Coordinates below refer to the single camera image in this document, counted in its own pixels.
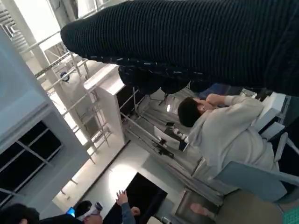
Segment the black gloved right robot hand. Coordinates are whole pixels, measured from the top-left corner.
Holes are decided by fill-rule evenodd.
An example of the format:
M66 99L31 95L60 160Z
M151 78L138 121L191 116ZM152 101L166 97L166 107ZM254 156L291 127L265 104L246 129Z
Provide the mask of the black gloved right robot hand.
M215 83L299 94L296 0L134 0L65 25L67 49L146 94Z

